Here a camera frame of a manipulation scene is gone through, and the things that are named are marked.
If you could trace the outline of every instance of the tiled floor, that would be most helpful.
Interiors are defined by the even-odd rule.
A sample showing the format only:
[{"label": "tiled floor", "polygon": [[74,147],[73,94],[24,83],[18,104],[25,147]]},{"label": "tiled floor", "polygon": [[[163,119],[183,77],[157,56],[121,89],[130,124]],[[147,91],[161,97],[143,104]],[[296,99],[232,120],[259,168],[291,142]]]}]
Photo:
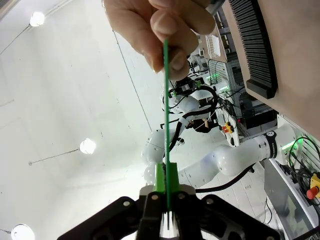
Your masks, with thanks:
[{"label": "tiled floor", "polygon": [[[203,198],[208,194],[214,194],[232,204],[236,208],[261,221],[269,222],[271,218],[270,211],[265,206],[267,194],[264,190],[265,170],[261,164],[257,163],[254,167],[254,173],[247,173],[239,182],[222,191],[212,193],[197,193],[198,198]],[[211,188],[226,184],[233,177],[227,177],[219,173],[213,181],[207,183],[202,188]],[[278,229],[275,218],[275,210],[271,202],[268,205],[272,210],[272,219],[269,226]],[[215,240],[216,238],[206,232],[202,233],[204,239]]]}]

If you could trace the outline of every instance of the ceiling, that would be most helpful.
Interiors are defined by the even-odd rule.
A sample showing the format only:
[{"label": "ceiling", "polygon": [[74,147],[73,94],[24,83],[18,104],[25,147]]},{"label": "ceiling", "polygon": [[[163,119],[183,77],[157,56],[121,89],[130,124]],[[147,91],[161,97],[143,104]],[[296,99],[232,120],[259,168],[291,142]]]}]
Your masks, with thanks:
[{"label": "ceiling", "polygon": [[34,12],[47,14],[55,9],[59,9],[71,0],[12,0],[4,7],[6,10],[14,6],[5,17],[3,9],[0,11],[0,53],[11,41],[25,29]]},{"label": "ceiling", "polygon": [[[150,133],[101,2],[50,10],[59,3],[21,0],[0,21],[2,51],[34,11],[50,12],[0,55],[0,229],[24,223],[46,240],[45,230],[66,231],[130,184],[138,194]],[[85,138],[97,144],[93,155],[67,153]]]}]

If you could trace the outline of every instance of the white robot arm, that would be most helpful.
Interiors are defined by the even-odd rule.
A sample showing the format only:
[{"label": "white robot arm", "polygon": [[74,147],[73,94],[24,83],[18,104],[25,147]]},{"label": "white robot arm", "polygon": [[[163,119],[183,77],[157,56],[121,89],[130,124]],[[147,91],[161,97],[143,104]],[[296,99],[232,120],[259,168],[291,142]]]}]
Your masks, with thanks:
[{"label": "white robot arm", "polygon": [[[174,131],[172,130],[170,141],[173,137]],[[280,163],[285,163],[287,156],[282,146],[292,142],[295,138],[293,128],[285,124],[275,131],[249,139],[237,147],[220,145],[200,161],[179,171],[179,182],[199,188],[212,181],[219,172],[231,177],[237,176],[247,167],[267,158],[274,158]],[[155,183],[155,165],[163,162],[164,139],[163,129],[153,132],[142,152],[142,158],[148,164],[144,172],[144,179],[149,185]]]}]

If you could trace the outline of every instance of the black cable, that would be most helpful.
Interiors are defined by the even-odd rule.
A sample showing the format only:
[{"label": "black cable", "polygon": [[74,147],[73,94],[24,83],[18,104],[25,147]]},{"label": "black cable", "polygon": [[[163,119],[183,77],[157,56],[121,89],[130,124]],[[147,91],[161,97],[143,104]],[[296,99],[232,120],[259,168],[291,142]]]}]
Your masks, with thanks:
[{"label": "black cable", "polygon": [[204,73],[204,72],[208,72],[209,70],[207,69],[207,70],[202,70],[202,71],[195,71],[194,73],[195,74],[199,74],[199,73]]},{"label": "black cable", "polygon": [[269,209],[269,211],[270,211],[270,214],[271,214],[270,220],[266,223],[266,224],[269,224],[269,223],[271,222],[271,220],[272,220],[272,211],[271,211],[271,209],[270,209],[270,207],[269,207],[269,205],[268,205],[268,201],[266,201],[266,206],[268,207],[268,209]]},{"label": "black cable", "polygon": [[217,78],[217,64],[218,64],[218,61],[215,63],[215,66],[214,66],[215,84],[218,83],[218,78]]},{"label": "black cable", "polygon": [[176,106],[178,106],[179,105],[179,103],[181,103],[182,102],[182,100],[183,99],[185,99],[187,96],[184,96],[183,98],[181,98],[181,100],[176,104],[176,105],[174,105],[174,106],[172,106],[172,107],[169,107],[169,109],[174,109]]},{"label": "black cable", "polygon": [[265,201],[264,201],[264,220],[263,220],[263,224],[265,223],[266,221],[266,205],[267,205],[267,197],[265,198]]},{"label": "black cable", "polygon": [[188,77],[189,78],[192,78],[192,77],[194,77],[194,76],[198,76],[197,74],[193,74],[192,76],[189,76],[190,74],[188,74]]},{"label": "black cable", "polygon": [[176,90],[175,87],[174,87],[174,85],[172,84],[172,81],[169,80],[169,82],[171,83],[171,86],[172,86],[173,90]]},{"label": "black cable", "polygon": [[210,192],[217,192],[217,191],[221,191],[221,190],[225,190],[229,187],[231,187],[232,185],[234,185],[235,183],[237,183],[240,179],[242,179],[249,171],[250,169],[255,165],[252,164],[250,166],[248,166],[245,170],[243,170],[238,176],[236,176],[234,179],[232,179],[231,181],[229,181],[226,184],[223,184],[221,186],[215,186],[215,187],[209,187],[209,188],[202,188],[202,189],[196,189],[195,192],[196,193],[210,193]]},{"label": "black cable", "polygon": [[209,76],[210,76],[210,83],[212,84],[212,81],[211,81],[211,72],[210,72],[210,61],[213,61],[213,59],[209,59],[208,60],[208,69],[209,69]]},{"label": "black cable", "polygon": [[[292,163],[292,161],[291,161],[291,156],[295,156],[294,153],[292,152],[292,150],[293,150],[295,144],[296,144],[299,140],[301,140],[301,139],[306,139],[306,140],[308,140],[310,143],[313,144],[313,146],[314,146],[314,148],[315,148],[315,150],[316,150],[316,152],[317,152],[317,154],[318,154],[318,157],[319,157],[318,161],[320,162],[320,151],[319,151],[318,146],[317,146],[317,145],[315,144],[315,142],[312,141],[309,137],[307,137],[307,136],[301,136],[301,137],[298,137],[298,138],[294,141],[294,143],[293,143],[293,145],[291,146],[290,151],[289,151],[289,164],[290,164],[290,166],[291,166],[292,168],[293,168],[293,166],[291,165],[291,163]],[[304,164],[302,164],[302,163],[298,160],[297,157],[294,157],[294,159],[296,159],[300,165],[303,165],[303,166],[307,169],[307,167],[306,167]]]},{"label": "black cable", "polygon": [[[216,91],[213,90],[211,87],[205,86],[205,85],[201,85],[197,90],[207,90],[208,92],[210,92],[213,97],[209,100],[209,102],[212,102],[212,100],[213,100],[213,103],[211,103],[210,107],[208,107],[204,110],[191,111],[191,112],[186,113],[185,115],[182,116],[184,119],[186,119],[187,117],[190,117],[190,116],[198,116],[198,115],[202,115],[202,114],[207,114],[210,112],[214,112],[216,110],[216,107],[218,105],[218,95],[216,94]],[[170,151],[175,147],[175,145],[177,143],[178,137],[180,135],[181,127],[182,127],[182,123],[179,121],[176,125],[175,133],[174,133],[173,139],[172,139],[170,147],[169,147]]]},{"label": "black cable", "polygon": [[239,90],[235,91],[233,94],[229,95],[229,98],[231,98],[233,95],[239,93],[242,89],[244,89],[245,86],[243,86],[242,88],[240,88]]}]

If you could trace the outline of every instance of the green light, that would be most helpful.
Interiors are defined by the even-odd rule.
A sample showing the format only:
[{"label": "green light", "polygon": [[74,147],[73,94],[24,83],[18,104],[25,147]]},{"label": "green light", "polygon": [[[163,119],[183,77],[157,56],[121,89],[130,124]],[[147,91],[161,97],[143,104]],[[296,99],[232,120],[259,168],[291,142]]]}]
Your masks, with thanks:
[{"label": "green light", "polygon": [[288,149],[288,148],[290,148],[294,143],[295,143],[295,141],[292,141],[292,142],[288,143],[287,145],[284,145],[281,149],[282,149],[282,150]]},{"label": "green light", "polygon": [[291,146],[292,146],[294,143],[295,143],[295,145],[297,145],[297,143],[299,143],[299,144],[302,145],[303,141],[304,141],[303,139],[299,139],[296,143],[295,143],[295,141],[292,141],[292,142],[288,143],[287,145],[284,145],[281,149],[282,149],[282,150],[285,150],[285,149],[291,148]]},{"label": "green light", "polygon": [[220,92],[222,92],[223,90],[228,90],[228,86],[224,86],[223,88],[220,88]]},{"label": "green light", "polygon": [[213,78],[217,78],[218,76],[219,76],[219,74],[215,73],[215,74],[213,74],[211,76],[207,76],[206,79],[213,79]]}]

